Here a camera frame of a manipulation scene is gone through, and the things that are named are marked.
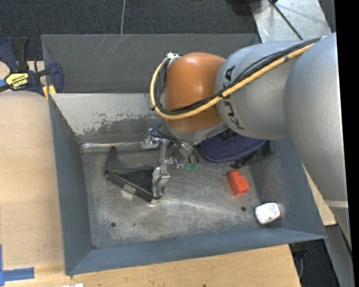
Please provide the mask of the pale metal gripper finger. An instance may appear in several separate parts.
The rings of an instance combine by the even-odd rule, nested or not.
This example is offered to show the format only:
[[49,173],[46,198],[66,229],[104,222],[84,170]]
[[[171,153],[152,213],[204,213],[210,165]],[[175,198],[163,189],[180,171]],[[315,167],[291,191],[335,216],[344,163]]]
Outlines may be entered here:
[[162,196],[161,187],[161,170],[160,167],[156,167],[152,173],[152,195],[154,199],[160,199]]
[[169,179],[171,178],[167,168],[161,168],[160,169],[160,188],[161,188],[161,194],[164,194],[164,190],[166,187],[166,184],[168,183]]

